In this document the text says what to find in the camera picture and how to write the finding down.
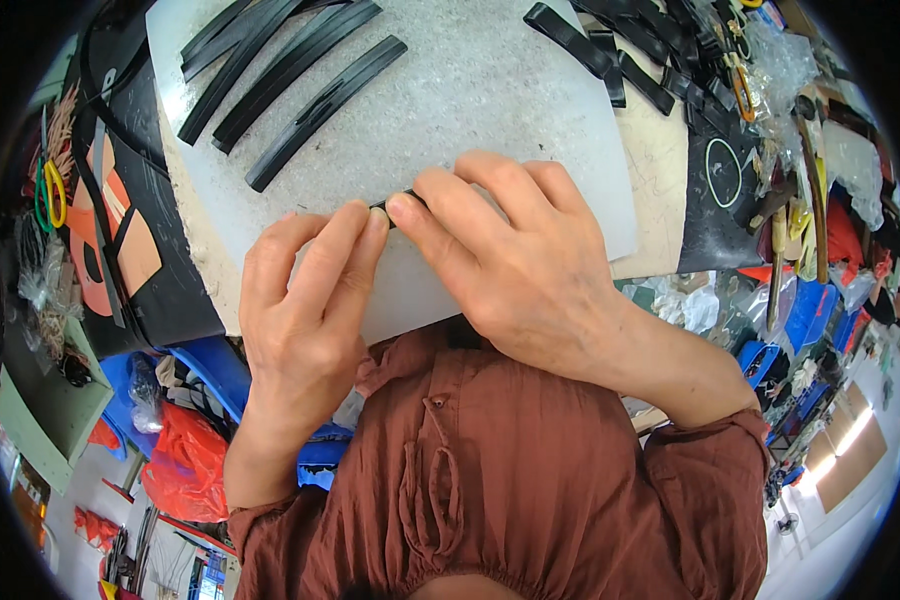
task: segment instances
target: person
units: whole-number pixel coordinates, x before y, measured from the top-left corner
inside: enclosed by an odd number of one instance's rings
[[[900,328],[900,286],[892,296],[887,291],[887,276],[881,276],[864,302],[866,314],[877,323]]]
[[[290,214],[246,255],[253,383],[223,474],[237,597],[753,598],[769,459],[732,356],[614,288],[562,165],[470,150],[412,190],[426,207]],[[367,353],[388,217],[477,335],[444,321]],[[355,382],[332,489],[299,487],[301,447]],[[620,395],[672,424],[641,449]]]

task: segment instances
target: wrist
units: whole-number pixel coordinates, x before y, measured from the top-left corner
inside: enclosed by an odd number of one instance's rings
[[[647,313],[615,288],[597,318],[599,330],[594,340],[586,381],[601,388],[622,392],[634,366],[645,361],[645,335],[656,317]]]
[[[256,383],[250,385],[249,398],[240,420],[243,437],[253,446],[268,452],[296,452],[310,439],[320,424],[305,422],[293,410],[295,402],[267,392]]]

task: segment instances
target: yellow scissors handle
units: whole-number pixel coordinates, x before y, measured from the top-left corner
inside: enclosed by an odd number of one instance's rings
[[[47,213],[49,215],[49,223],[55,228],[60,229],[67,220],[67,192],[63,187],[63,177],[57,170],[57,165],[52,160],[48,160],[43,165],[43,179],[47,185]],[[60,212],[54,209],[54,186],[56,186],[56,195],[60,198]]]

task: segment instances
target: rubber band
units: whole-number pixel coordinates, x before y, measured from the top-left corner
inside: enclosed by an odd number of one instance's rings
[[[726,148],[726,150],[730,152],[730,155],[733,157],[733,164],[737,166],[737,191],[733,192],[733,198],[726,204],[720,202],[720,198],[717,198],[717,192],[713,189],[713,181],[710,180],[710,149],[717,143],[722,144],[723,148]],[[737,199],[740,198],[740,189],[744,186],[744,174],[740,168],[740,160],[737,158],[737,153],[733,151],[731,145],[728,144],[726,140],[720,137],[714,137],[706,145],[703,161],[706,169],[706,186],[710,188],[710,195],[713,196],[713,200],[717,203],[718,207],[721,209],[729,209],[733,206],[733,203],[737,202]]]

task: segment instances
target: red plastic bag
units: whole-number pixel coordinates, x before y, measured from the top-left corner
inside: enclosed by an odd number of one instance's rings
[[[73,507],[73,533],[103,554],[107,554],[120,531],[120,526],[93,510]]]
[[[843,281],[840,282],[844,287],[857,277],[857,270],[864,264],[864,250],[860,247],[851,217],[836,200],[830,201],[826,210],[826,259],[830,262],[847,261]]]
[[[226,521],[227,448],[200,413],[164,404],[163,431],[141,476],[146,495],[158,509],[180,521]]]
[[[113,433],[113,429],[110,429],[110,425],[102,418],[96,420],[96,425],[93,426],[93,431],[90,432],[90,437],[87,438],[87,442],[90,444],[99,444],[110,450],[117,450],[120,448],[120,439],[117,438],[117,434]]]

